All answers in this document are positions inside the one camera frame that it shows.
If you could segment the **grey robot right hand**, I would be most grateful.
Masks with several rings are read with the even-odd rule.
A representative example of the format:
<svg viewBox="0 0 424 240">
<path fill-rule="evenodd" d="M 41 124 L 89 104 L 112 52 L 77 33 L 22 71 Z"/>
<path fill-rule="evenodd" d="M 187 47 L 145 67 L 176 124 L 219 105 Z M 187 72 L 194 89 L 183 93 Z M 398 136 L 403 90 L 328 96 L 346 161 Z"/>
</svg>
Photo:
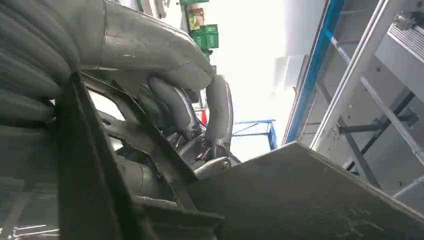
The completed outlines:
<svg viewBox="0 0 424 240">
<path fill-rule="evenodd" d="M 178 162 L 203 176 L 236 166 L 230 151 L 233 104 L 229 84 L 200 48 L 182 30 L 154 17 L 109 0 L 77 0 L 75 32 L 80 47 L 81 70 L 147 73 L 145 84 L 136 83 L 138 104 L 145 114 L 146 129 L 159 133 L 170 119 L 185 139 L 176 147 L 164 136 L 136 140 L 130 134 L 125 145 L 144 152 L 159 147 L 178 154 Z"/>
</svg>

